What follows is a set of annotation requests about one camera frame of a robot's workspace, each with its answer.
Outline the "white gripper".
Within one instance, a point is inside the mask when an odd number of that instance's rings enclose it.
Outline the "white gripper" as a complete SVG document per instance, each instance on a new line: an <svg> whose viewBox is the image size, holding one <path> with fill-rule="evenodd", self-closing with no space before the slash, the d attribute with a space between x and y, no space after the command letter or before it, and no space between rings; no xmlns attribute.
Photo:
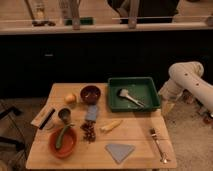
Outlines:
<svg viewBox="0 0 213 171"><path fill-rule="evenodd" d="M166 116L174 107L174 103L176 102L182 95L183 88L178 85L172 79L166 81L161 89L158 91L158 94L162 97L162 109L161 114Z"/></svg>

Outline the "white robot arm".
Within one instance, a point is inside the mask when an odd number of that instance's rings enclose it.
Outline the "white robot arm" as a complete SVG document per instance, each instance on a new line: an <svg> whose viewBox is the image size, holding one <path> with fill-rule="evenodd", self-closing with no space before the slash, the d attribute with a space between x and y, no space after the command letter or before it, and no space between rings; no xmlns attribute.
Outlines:
<svg viewBox="0 0 213 171"><path fill-rule="evenodd" d="M169 79L159 90L162 100L162 114L166 115L188 90L198 99L213 117L213 85L202 79L204 67L200 62L178 62L168 69Z"/></svg>

